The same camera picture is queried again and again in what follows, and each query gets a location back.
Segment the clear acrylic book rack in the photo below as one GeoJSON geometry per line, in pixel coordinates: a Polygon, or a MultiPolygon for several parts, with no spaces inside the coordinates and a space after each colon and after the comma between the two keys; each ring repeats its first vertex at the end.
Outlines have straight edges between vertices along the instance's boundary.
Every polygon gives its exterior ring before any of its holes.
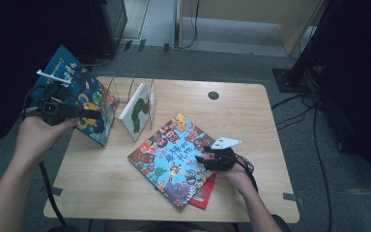
{"type": "MultiPolygon", "coordinates": [[[[155,81],[153,79],[133,78],[133,77],[101,77],[100,82],[105,85],[106,89],[109,91],[109,93],[112,96],[117,98],[119,103],[118,103],[118,106],[117,106],[115,118],[119,121],[119,125],[125,131],[127,131],[127,130],[124,127],[123,123],[119,120],[119,116],[122,113],[125,106],[127,105],[131,96],[134,94],[134,92],[138,88],[138,86],[141,83],[145,83],[149,87],[154,88],[155,94],[156,94],[155,81]]],[[[146,128],[151,129],[153,127],[155,105],[154,105],[153,111],[152,111],[152,118],[147,122],[144,129],[146,129],[146,128]]]]}

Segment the dark blue picture book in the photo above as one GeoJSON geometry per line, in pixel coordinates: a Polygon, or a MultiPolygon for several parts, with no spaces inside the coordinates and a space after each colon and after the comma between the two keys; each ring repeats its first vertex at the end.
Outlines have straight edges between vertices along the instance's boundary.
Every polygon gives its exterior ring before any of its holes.
{"type": "MultiPolygon", "coordinates": [[[[59,46],[43,72],[71,82],[71,84],[66,84],[66,88],[70,91],[70,94],[65,97],[67,104],[78,105],[83,110],[92,109],[103,112],[99,120],[83,117],[74,119],[78,120],[76,127],[79,131],[104,146],[114,122],[117,98],[110,95],[106,87],[63,45],[59,46]]],[[[35,87],[51,83],[52,80],[39,75],[35,87]]],[[[37,89],[31,94],[31,99],[37,100],[42,95],[43,88],[37,89]]]]}

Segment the white caterpillar picture book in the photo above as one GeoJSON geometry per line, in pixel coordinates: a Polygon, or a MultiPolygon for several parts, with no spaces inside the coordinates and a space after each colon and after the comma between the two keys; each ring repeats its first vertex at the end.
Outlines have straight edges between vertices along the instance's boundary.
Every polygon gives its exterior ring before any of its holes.
{"type": "Polygon", "coordinates": [[[119,120],[134,141],[138,139],[147,122],[152,118],[154,105],[154,88],[141,83],[119,116],[119,120]]]}

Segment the person's left hand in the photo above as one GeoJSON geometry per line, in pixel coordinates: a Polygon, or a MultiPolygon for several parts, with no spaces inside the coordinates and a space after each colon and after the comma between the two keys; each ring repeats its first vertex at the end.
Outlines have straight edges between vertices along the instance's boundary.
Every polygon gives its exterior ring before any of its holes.
{"type": "Polygon", "coordinates": [[[62,140],[66,131],[77,124],[72,118],[56,126],[50,126],[41,117],[27,117],[20,125],[15,149],[14,161],[18,165],[33,165],[44,159],[45,153],[62,140]]]}

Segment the person's right hand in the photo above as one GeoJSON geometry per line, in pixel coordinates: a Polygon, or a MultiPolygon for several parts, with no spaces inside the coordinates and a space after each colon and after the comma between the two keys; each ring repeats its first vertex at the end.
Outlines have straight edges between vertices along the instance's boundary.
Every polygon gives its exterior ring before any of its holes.
{"type": "Polygon", "coordinates": [[[218,171],[218,174],[224,177],[240,194],[255,190],[250,178],[240,164],[235,163],[230,170],[218,171]]]}

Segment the red picture book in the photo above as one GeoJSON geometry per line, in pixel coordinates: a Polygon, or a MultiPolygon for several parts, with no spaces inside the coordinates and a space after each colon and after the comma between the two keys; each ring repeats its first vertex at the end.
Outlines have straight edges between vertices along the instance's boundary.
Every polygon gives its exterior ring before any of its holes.
{"type": "Polygon", "coordinates": [[[213,174],[200,189],[187,183],[166,184],[165,180],[162,179],[155,186],[155,189],[162,192],[178,210],[182,210],[187,204],[205,210],[209,203],[215,178],[216,175],[213,174]]]}

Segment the black stand base plate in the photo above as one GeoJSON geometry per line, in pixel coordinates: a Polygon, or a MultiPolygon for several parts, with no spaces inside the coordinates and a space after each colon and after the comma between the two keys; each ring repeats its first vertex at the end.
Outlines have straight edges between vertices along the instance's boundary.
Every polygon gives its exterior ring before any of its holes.
{"type": "Polygon", "coordinates": [[[273,69],[273,77],[280,92],[286,93],[309,93],[310,88],[302,74],[296,74],[291,70],[273,69]]]}

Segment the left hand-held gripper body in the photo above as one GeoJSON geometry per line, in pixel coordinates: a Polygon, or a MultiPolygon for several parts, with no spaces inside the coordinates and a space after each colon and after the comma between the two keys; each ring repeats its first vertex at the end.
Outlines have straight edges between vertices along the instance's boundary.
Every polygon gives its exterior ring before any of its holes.
{"type": "Polygon", "coordinates": [[[83,116],[82,107],[66,103],[65,97],[70,94],[70,91],[66,88],[66,84],[71,84],[69,80],[44,73],[42,70],[37,70],[37,74],[52,80],[52,83],[33,87],[27,93],[26,101],[28,101],[29,96],[35,90],[43,88],[43,95],[39,99],[32,101],[31,106],[25,106],[26,117],[38,115],[50,126],[55,126],[66,119],[83,116]]]}

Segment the dark curtain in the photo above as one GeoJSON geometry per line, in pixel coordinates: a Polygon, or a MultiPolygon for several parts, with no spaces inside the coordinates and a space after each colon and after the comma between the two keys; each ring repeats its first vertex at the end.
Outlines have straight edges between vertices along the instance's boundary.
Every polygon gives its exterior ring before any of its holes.
{"type": "Polygon", "coordinates": [[[329,0],[312,48],[323,56],[322,90],[344,115],[339,149],[371,163],[371,0],[329,0]]]}
{"type": "Polygon", "coordinates": [[[18,118],[36,70],[60,45],[84,61],[105,54],[98,7],[99,0],[0,0],[0,138],[18,118]]]}

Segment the black cabinet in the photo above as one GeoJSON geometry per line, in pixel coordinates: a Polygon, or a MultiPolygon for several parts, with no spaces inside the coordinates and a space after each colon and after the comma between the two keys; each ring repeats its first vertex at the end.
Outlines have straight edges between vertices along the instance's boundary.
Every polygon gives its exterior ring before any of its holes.
{"type": "Polygon", "coordinates": [[[124,0],[90,0],[100,56],[112,56],[128,22],[124,0]]]}

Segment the light blue monster picture book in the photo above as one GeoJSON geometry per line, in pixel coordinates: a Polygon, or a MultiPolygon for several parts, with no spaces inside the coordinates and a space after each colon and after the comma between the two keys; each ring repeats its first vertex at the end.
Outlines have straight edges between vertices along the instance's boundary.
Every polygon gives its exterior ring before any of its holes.
{"type": "Polygon", "coordinates": [[[128,155],[128,160],[154,187],[164,179],[166,184],[187,183],[200,189],[214,173],[195,156],[211,158],[203,147],[213,144],[208,134],[178,113],[128,155]]]}

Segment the beige wooden furniture panel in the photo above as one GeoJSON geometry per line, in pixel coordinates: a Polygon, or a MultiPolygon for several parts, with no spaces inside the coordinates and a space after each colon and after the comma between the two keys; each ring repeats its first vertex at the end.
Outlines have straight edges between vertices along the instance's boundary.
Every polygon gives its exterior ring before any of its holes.
{"type": "Polygon", "coordinates": [[[276,25],[287,55],[294,53],[309,26],[318,22],[328,0],[176,0],[180,23],[177,33],[182,42],[182,19],[198,18],[235,20],[276,25]]]}

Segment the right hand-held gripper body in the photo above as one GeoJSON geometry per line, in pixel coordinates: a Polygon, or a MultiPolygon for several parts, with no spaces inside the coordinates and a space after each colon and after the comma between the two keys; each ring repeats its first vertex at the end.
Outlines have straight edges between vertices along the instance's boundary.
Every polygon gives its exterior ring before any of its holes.
{"type": "Polygon", "coordinates": [[[212,171],[230,170],[237,161],[236,153],[232,147],[241,143],[239,139],[220,136],[213,145],[210,145],[217,153],[213,154],[214,157],[206,163],[206,168],[212,171]]]}

